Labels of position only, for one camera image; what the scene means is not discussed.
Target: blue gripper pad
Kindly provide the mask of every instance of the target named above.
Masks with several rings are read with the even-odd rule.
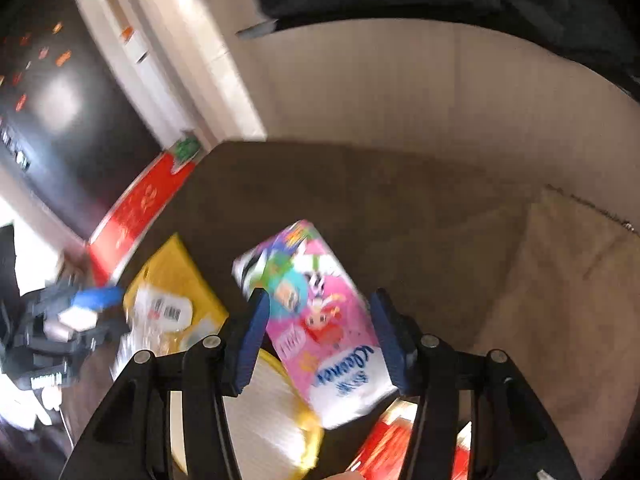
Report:
[[[386,292],[381,289],[371,295],[369,307],[373,328],[378,336],[391,383],[400,390],[401,394],[408,394],[411,384],[407,375],[407,354],[402,349],[397,334],[400,328],[397,323],[402,323],[401,317]]]
[[[238,393],[241,393],[244,387],[249,384],[254,373],[258,351],[262,345],[264,331],[267,329],[269,306],[269,295],[261,288],[255,289],[249,298],[249,307],[253,309],[253,315],[247,324],[242,344],[238,349],[234,379],[234,386]]]
[[[88,288],[78,292],[71,300],[71,306],[78,306],[100,312],[107,307],[122,304],[124,290],[119,286]]]

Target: barcode label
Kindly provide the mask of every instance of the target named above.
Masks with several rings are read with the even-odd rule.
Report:
[[[167,319],[178,321],[180,319],[180,309],[175,308],[174,306],[168,306],[164,310],[164,317]]]

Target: beige wall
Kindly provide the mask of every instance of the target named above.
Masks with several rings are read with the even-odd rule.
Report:
[[[198,6],[198,0],[136,1],[167,61],[212,131],[205,147],[224,139],[263,139],[258,115],[231,57],[225,56],[225,43],[214,30],[206,8]]]
[[[253,0],[207,0],[270,139],[431,153],[562,187],[640,226],[640,106],[527,41],[423,20],[238,40]]]

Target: white wall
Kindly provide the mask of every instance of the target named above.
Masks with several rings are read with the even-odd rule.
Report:
[[[138,1],[218,140],[264,139],[260,118],[203,1]]]

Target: black cabinet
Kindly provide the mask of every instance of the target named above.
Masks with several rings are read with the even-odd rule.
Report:
[[[74,0],[26,0],[0,31],[0,164],[88,239],[161,149]]]

